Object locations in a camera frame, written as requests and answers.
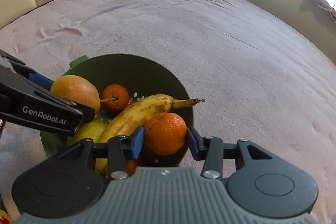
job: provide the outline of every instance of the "screw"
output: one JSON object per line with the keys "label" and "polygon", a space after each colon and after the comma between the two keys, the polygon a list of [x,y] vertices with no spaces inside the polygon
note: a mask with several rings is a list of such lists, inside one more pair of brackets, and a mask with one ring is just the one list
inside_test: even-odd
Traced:
{"label": "screw", "polygon": [[203,173],[203,177],[207,179],[218,179],[220,174],[214,170],[207,170]]}
{"label": "screw", "polygon": [[114,171],[114,172],[112,172],[111,177],[113,179],[122,180],[122,179],[126,179],[128,177],[128,175],[124,171]]}

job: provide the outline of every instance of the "orange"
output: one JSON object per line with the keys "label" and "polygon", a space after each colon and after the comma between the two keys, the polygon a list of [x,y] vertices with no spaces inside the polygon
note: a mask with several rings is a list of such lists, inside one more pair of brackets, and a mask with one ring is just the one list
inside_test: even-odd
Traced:
{"label": "orange", "polygon": [[9,216],[8,213],[6,213],[3,210],[0,210],[0,224],[11,224],[13,220]]}
{"label": "orange", "polygon": [[136,103],[136,102],[130,102],[130,103],[124,108],[124,110],[127,109],[127,108],[129,108],[130,106],[134,105],[135,103]]}
{"label": "orange", "polygon": [[135,170],[137,169],[137,167],[139,166],[139,159],[137,160],[126,160],[126,164],[127,164],[127,170],[129,175],[133,175],[135,173]]}
{"label": "orange", "polygon": [[101,98],[110,99],[112,97],[117,97],[118,100],[102,103],[103,108],[115,113],[122,112],[129,101],[127,90],[121,85],[108,85],[101,93]]}
{"label": "orange", "polygon": [[100,109],[98,90],[93,84],[77,75],[64,75],[57,78],[50,87],[50,92],[72,101],[90,106],[96,114]]}
{"label": "orange", "polygon": [[175,113],[153,116],[144,127],[144,142],[154,153],[167,156],[177,152],[186,139],[187,126]]}

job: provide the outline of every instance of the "blue gripper pad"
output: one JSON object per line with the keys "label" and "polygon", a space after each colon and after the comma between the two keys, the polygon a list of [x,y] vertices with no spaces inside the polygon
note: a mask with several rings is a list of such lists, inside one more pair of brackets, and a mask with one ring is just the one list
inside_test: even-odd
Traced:
{"label": "blue gripper pad", "polygon": [[199,160],[198,149],[197,149],[197,141],[196,141],[194,135],[189,130],[189,128],[187,129],[187,145],[190,149],[191,155],[193,156],[194,160]]}
{"label": "blue gripper pad", "polygon": [[33,75],[29,76],[29,80],[31,80],[33,83],[39,85],[40,87],[50,90],[51,85],[54,83],[53,80],[39,74],[35,73]]}
{"label": "blue gripper pad", "polygon": [[92,207],[73,216],[45,219],[22,214],[14,224],[317,224],[307,213],[269,219],[235,203],[220,180],[193,167],[142,168],[112,180]]}
{"label": "blue gripper pad", "polygon": [[133,145],[132,145],[132,160],[136,160],[139,157],[142,143],[143,143],[143,127],[137,127],[132,133]]}

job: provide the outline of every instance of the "lemon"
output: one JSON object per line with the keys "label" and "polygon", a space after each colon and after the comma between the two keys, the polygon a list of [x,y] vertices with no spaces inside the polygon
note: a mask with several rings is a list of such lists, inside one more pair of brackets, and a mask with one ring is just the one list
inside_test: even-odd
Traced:
{"label": "lemon", "polygon": [[73,137],[67,138],[67,146],[70,146],[79,140],[85,138],[93,139],[94,143],[97,143],[100,135],[106,128],[107,123],[102,122],[101,120],[94,120],[89,123],[82,123]]}

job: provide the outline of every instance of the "green colander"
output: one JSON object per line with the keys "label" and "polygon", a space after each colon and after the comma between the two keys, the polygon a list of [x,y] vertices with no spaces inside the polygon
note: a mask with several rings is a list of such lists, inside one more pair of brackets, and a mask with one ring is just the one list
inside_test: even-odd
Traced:
{"label": "green colander", "polygon": [[[124,86],[130,98],[139,100],[143,96],[167,94],[176,99],[189,99],[181,82],[162,65],[147,58],[131,54],[108,54],[94,58],[84,55],[70,63],[70,70],[64,75],[78,75],[89,80],[101,95],[103,89],[112,84]],[[174,110],[187,126],[194,122],[192,107]],[[116,114],[105,112],[105,119],[113,119]],[[41,140],[48,157],[61,152],[66,147],[65,136],[41,131]],[[173,167],[183,159],[186,144],[173,155],[160,156],[144,151],[145,166]]]}

